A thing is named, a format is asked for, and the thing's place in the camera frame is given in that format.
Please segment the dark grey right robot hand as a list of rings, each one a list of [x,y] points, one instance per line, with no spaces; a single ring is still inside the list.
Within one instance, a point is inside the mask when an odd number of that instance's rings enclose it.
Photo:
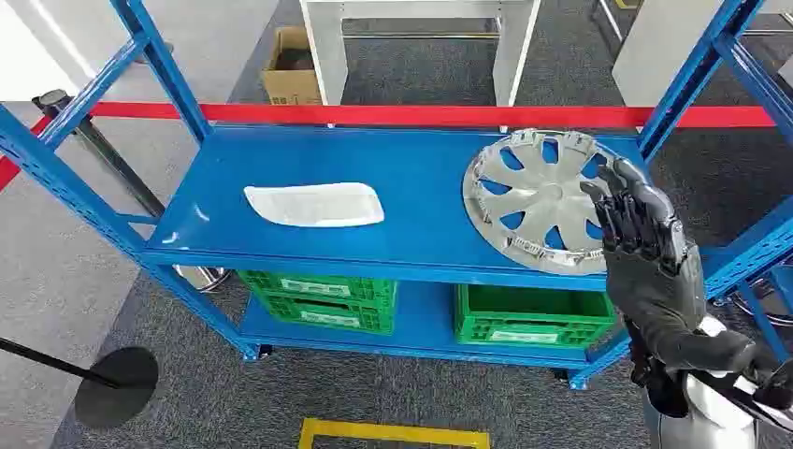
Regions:
[[[669,197],[629,160],[602,165],[580,187],[591,198],[602,231],[607,294],[639,330],[649,352],[671,369],[738,372],[757,345],[741,333],[709,336],[698,245],[685,235]]]

